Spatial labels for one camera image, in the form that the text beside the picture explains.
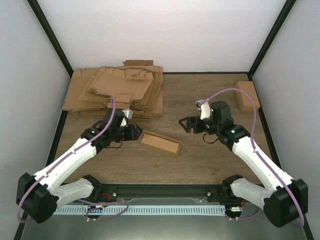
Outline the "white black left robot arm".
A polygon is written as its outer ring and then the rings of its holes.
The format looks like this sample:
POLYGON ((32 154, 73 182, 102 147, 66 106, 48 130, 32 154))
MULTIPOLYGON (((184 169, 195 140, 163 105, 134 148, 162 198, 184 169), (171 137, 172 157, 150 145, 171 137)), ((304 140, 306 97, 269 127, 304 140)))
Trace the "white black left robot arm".
POLYGON ((113 109, 102 120, 84 130, 72 147, 47 167, 31 175, 24 173, 17 184, 16 204, 38 224, 74 201, 97 202, 102 196, 101 183, 91 175, 63 184, 82 164, 99 154, 112 142, 136 141, 142 134, 137 124, 130 124, 130 109, 113 109))

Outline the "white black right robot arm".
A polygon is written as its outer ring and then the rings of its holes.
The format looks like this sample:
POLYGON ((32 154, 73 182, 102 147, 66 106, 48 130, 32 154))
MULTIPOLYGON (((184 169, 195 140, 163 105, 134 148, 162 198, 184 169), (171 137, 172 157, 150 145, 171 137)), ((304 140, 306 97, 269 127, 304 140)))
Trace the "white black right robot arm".
POLYGON ((187 133, 216 135, 217 140, 243 160, 262 186, 235 174, 222 182, 223 198, 229 202, 241 198, 263 210, 267 219, 280 228, 308 212, 308 186, 280 169, 251 139, 251 134, 235 124, 225 101, 196 102, 201 112, 179 120, 187 133))

